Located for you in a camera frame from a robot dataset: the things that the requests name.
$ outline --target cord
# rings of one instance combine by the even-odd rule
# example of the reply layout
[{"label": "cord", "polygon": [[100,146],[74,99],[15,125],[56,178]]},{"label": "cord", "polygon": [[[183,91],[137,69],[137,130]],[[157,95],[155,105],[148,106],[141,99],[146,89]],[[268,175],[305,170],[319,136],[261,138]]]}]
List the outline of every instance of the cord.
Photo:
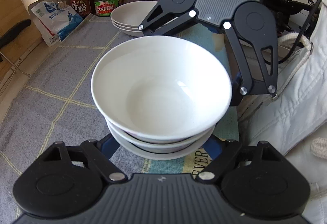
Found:
[{"label": "cord", "polygon": [[[311,9],[311,11],[310,11],[310,13],[309,13],[307,19],[305,20],[305,22],[304,22],[304,24],[303,24],[303,26],[302,26],[302,28],[301,28],[301,30],[300,30],[300,32],[299,32],[299,35],[298,35],[298,37],[296,38],[296,40],[295,40],[295,42],[294,42],[292,48],[290,49],[290,51],[288,52],[288,54],[287,54],[284,58],[282,58],[280,61],[278,61],[278,64],[284,63],[288,58],[291,57],[292,53],[295,51],[295,49],[296,49],[298,43],[300,42],[300,39],[301,39],[302,35],[304,34],[305,29],[306,29],[306,27],[308,26],[308,24],[309,24],[311,18],[312,18],[313,15],[316,13],[316,11],[317,11],[317,9],[318,9],[318,7],[319,7],[321,1],[322,1],[322,0],[317,0],[317,2],[314,4],[314,6],[312,7],[312,9]],[[267,61],[266,59],[264,59],[264,61],[265,61],[266,64],[269,64],[269,65],[271,64],[271,63],[270,63],[269,61]]]}]

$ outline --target plastic bag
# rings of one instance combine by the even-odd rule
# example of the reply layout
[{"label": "plastic bag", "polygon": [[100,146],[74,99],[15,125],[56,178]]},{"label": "plastic bag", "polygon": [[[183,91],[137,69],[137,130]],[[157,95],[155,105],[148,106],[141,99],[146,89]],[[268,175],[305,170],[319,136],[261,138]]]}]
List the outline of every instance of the plastic bag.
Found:
[{"label": "plastic bag", "polygon": [[63,41],[82,21],[71,6],[60,8],[54,2],[42,1],[32,8],[32,12],[51,32]]}]

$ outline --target bottle label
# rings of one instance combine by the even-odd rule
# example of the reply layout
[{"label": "bottle label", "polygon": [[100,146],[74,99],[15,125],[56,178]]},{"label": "bottle label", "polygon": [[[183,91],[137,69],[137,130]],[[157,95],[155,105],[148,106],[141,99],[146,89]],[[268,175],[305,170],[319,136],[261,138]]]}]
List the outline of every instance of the bottle label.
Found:
[{"label": "bottle label", "polygon": [[89,0],[70,0],[70,5],[82,17],[91,13]]}]

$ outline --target wooden cutting board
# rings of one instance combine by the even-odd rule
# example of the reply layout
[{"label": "wooden cutting board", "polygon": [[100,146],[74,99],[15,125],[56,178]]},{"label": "wooden cutting board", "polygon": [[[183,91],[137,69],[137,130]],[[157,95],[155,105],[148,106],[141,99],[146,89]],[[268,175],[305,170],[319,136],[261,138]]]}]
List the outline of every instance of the wooden cutting board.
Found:
[{"label": "wooden cutting board", "polygon": [[[0,0],[0,37],[18,22],[29,18],[21,0]],[[0,51],[15,63],[29,48],[37,46],[41,41],[42,36],[32,22],[14,41]],[[3,62],[0,62],[0,81],[10,68],[11,64],[3,58]]]}]

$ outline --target white bowl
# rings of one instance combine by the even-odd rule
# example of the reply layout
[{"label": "white bowl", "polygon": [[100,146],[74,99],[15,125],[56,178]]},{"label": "white bowl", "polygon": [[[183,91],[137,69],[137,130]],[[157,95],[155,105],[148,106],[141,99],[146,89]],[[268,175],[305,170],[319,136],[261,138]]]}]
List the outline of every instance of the white bowl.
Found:
[{"label": "white bowl", "polygon": [[117,132],[122,138],[124,138],[128,142],[130,142],[134,145],[137,145],[140,148],[148,147],[148,148],[157,148],[157,149],[162,149],[162,148],[169,149],[169,148],[173,148],[173,147],[189,146],[190,144],[192,144],[193,142],[195,142],[196,140],[200,139],[202,136],[207,134],[207,132],[209,132],[210,129],[212,128],[212,127],[210,127],[208,130],[205,130],[204,132],[202,132],[200,134],[197,134],[195,136],[192,136],[185,140],[177,141],[177,142],[171,142],[169,140],[160,141],[160,140],[151,140],[151,139],[147,139],[147,141],[143,141],[140,138],[138,139],[138,138],[135,138],[135,137],[127,134],[125,131],[123,131],[119,127],[115,126],[113,123],[110,123],[109,120],[106,120],[106,122],[108,125],[110,125],[112,127],[112,129],[115,132]]},{"label": "white bowl", "polygon": [[125,27],[138,28],[156,4],[156,1],[136,1],[126,3],[114,9],[110,16],[116,24]]},{"label": "white bowl", "polygon": [[190,146],[174,152],[174,153],[166,153],[166,154],[158,154],[158,153],[153,153],[153,152],[148,152],[143,149],[140,149],[139,147],[133,145],[132,143],[128,142],[121,136],[119,136],[117,133],[113,131],[113,129],[109,128],[110,132],[112,133],[112,136],[115,138],[115,140],[125,149],[128,151],[134,153],[135,155],[138,155],[140,157],[146,158],[146,159],[151,159],[151,160],[174,160],[178,159],[181,157],[185,157],[191,153],[194,153],[201,147],[211,136],[214,128],[212,128],[207,134],[202,136],[199,140],[195,141],[193,144]]},{"label": "white bowl", "polygon": [[112,20],[112,23],[115,27],[118,27],[120,29],[125,29],[125,30],[130,30],[130,31],[136,31],[136,32],[140,32],[138,28],[132,28],[132,27],[125,27],[125,26],[121,26],[117,23],[115,23],[115,21]]},{"label": "white bowl", "polygon": [[143,32],[141,32],[141,31],[131,31],[131,30],[127,30],[127,29],[122,29],[122,28],[118,27],[114,22],[112,22],[112,24],[127,35],[130,35],[133,37],[143,37],[144,36]]},{"label": "white bowl", "polygon": [[120,131],[122,131],[122,130],[115,127],[115,125],[110,123],[108,120],[106,120],[106,121],[107,121],[107,125],[108,125],[108,128],[111,131],[111,133],[115,133],[116,136],[122,137],[123,139],[125,139],[126,141],[139,147],[140,149],[143,149],[145,151],[152,152],[152,153],[158,153],[158,154],[174,153],[174,152],[180,151],[184,148],[187,148],[193,142],[197,141],[203,135],[206,134],[206,133],[203,133],[203,135],[201,137],[198,137],[195,140],[187,139],[187,140],[177,142],[177,143],[172,143],[172,144],[152,144],[152,143],[146,143],[146,142],[137,140],[137,139],[131,137],[130,135],[127,135],[126,133],[121,133]]},{"label": "white bowl", "polygon": [[207,50],[184,39],[126,41],[97,64],[93,100],[111,123],[142,138],[182,140],[213,127],[232,96],[229,76]]}]

